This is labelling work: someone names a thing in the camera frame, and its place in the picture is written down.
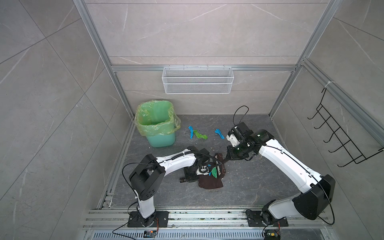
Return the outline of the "dark brown dustpan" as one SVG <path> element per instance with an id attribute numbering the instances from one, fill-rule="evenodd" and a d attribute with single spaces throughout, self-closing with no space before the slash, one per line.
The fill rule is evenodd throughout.
<path id="1" fill-rule="evenodd" d="M 204 163 L 202 165 L 198 165 L 195 163 L 194 165 L 197 165 L 197 166 L 210 165 L 212 169 L 218 166 L 217 161 L 213 163 Z M 180 183 L 183 183 L 184 177 L 180 178 Z M 210 174 L 205 176 L 199 175 L 198 177 L 199 177 L 199 180 L 196 182 L 198 182 L 198 186 L 202 189 L 212 190 L 212 189 L 222 188 L 224 186 L 222 179 L 219 179 L 219 178 L 215 179 L 214 177 L 210 176 Z"/>

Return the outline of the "brown cartoon face brush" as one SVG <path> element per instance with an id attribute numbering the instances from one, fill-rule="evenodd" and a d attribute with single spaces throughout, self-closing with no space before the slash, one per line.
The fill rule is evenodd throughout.
<path id="1" fill-rule="evenodd" d="M 217 159 L 217 164 L 218 164 L 218 166 L 216 167 L 217 168 L 217 177 L 219 179 L 223 179 L 225 177 L 225 174 L 227 173 L 225 163 L 224 163 L 225 161 L 223 158 L 223 154 L 222 153 L 216 153 L 215 158 Z"/>

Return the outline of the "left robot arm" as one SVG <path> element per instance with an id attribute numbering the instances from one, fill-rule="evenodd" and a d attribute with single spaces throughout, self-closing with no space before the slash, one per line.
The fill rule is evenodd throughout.
<path id="1" fill-rule="evenodd" d="M 193 146 L 165 157 L 146 155 L 128 178 L 138 200 L 139 216 L 145 221 L 155 217 L 154 195 L 165 176 L 184 168 L 191 171 L 193 177 L 208 175 L 216 164 L 217 159 L 206 149 Z"/>

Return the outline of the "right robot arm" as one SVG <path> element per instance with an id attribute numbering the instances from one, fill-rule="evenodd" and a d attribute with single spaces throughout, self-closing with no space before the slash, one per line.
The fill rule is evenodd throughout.
<path id="1" fill-rule="evenodd" d="M 289 153 L 276 138 L 266 130 L 253 132 L 244 122 L 229 130 L 226 139 L 226 160 L 251 159 L 250 153 L 261 155 L 278 167 L 298 188 L 299 194 L 282 200 L 272 200 L 261 212 L 265 225 L 272 225 L 285 217 L 301 215 L 316 220 L 330 206 L 336 181 L 330 175 L 321 175 Z"/>

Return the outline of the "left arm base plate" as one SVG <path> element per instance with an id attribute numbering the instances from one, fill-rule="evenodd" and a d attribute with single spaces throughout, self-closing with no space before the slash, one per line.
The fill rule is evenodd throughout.
<path id="1" fill-rule="evenodd" d="M 169 212 L 167 211 L 155 211 L 151 216 L 144 219 L 139 212 L 131 212 L 130 219 L 127 223 L 128 228 L 139 228 L 139 227 L 161 227 L 165 228 L 168 226 Z"/>

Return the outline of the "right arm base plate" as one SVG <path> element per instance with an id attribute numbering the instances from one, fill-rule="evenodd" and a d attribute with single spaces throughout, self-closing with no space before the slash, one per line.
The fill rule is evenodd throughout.
<path id="1" fill-rule="evenodd" d="M 270 214 L 262 211 L 245 211 L 249 227 L 288 227 L 288 221 L 286 218 L 275 219 Z"/>

